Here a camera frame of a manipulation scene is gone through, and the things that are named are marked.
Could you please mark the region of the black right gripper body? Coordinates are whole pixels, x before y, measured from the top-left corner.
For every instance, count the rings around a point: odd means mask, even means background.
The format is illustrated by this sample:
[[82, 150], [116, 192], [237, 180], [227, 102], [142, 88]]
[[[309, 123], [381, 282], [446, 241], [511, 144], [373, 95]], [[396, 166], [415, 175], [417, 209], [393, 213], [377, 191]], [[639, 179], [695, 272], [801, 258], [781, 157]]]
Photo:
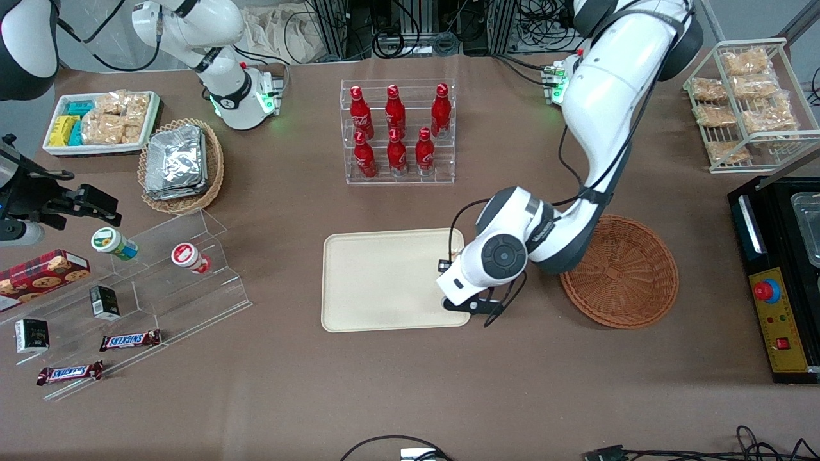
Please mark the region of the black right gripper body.
[[1, 231], [26, 231], [26, 222], [63, 230], [65, 215], [76, 216], [73, 190], [58, 184], [74, 178], [68, 170], [44, 170], [38, 165], [2, 164]]

